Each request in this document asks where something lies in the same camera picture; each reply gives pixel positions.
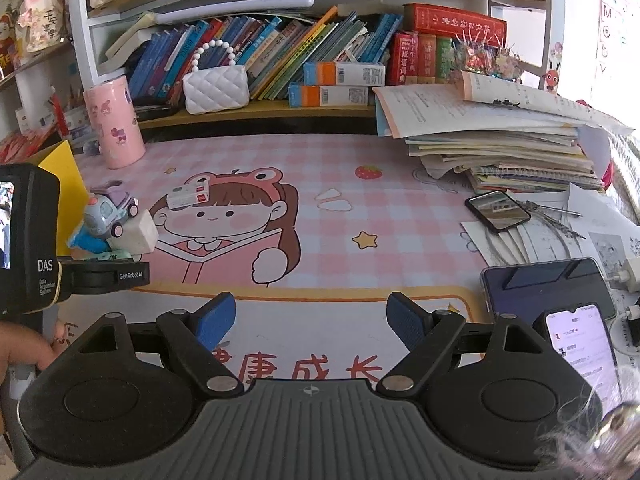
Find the person's left hand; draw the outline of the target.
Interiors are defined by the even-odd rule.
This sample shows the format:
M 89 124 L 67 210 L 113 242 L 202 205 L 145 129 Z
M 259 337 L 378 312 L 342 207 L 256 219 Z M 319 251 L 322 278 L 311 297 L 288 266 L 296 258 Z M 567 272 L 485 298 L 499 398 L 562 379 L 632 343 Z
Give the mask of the person's left hand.
M 55 359 L 50 342 L 28 327 L 2 322 L 0 326 L 0 378 L 6 378 L 10 365 L 47 368 Z

